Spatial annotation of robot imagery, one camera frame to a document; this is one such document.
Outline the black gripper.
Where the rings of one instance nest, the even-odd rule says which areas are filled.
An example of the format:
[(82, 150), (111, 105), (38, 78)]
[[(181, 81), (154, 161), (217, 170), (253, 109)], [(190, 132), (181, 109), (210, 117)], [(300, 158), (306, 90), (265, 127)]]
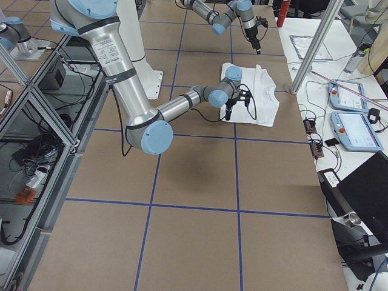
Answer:
[(237, 102), (240, 101), (240, 96), (237, 94), (236, 96), (231, 97), (226, 102), (226, 110), (225, 110), (225, 120), (230, 121), (231, 114), (232, 114), (232, 108), (234, 105), (236, 105)]
[(260, 46), (259, 39), (257, 38), (257, 34), (258, 34), (257, 26), (253, 26), (251, 28), (245, 28), (244, 32), (245, 32), (247, 39), (251, 43), (252, 48), (255, 49), (256, 54), (260, 55), (261, 54), (261, 46)]

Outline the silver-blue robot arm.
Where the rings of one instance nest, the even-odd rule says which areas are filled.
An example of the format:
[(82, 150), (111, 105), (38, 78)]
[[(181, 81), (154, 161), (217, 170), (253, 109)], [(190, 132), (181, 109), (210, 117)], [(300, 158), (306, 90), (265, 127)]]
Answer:
[(218, 85), (196, 85), (187, 93), (154, 108), (119, 29), (126, 16), (130, 22), (138, 23), (134, 5), (126, 13), (120, 1), (50, 1), (50, 9), (52, 29), (79, 36), (92, 46), (107, 84), (112, 86), (127, 114), (125, 138), (134, 148), (150, 155), (164, 153), (173, 140), (171, 120), (206, 101), (220, 108), (239, 94), (243, 71), (230, 65)]
[(261, 53), (260, 40), (257, 38), (258, 27), (261, 25), (268, 28), (268, 22), (266, 18), (255, 15), (251, 1), (230, 1), (226, 4), (227, 9), (224, 13), (217, 12), (215, 8), (210, 8), (202, 1), (180, 1), (180, 3), (186, 9), (192, 10), (202, 17), (212, 26), (217, 35), (223, 34), (232, 22), (238, 18), (241, 21), (246, 40), (251, 43), (252, 48), (258, 55)]

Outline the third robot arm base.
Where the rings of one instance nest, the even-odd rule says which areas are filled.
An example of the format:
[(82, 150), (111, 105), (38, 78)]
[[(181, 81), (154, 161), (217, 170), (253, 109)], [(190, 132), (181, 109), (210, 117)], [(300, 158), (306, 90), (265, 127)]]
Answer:
[(15, 16), (1, 19), (1, 44), (18, 61), (38, 61), (51, 42), (32, 38), (22, 20)]

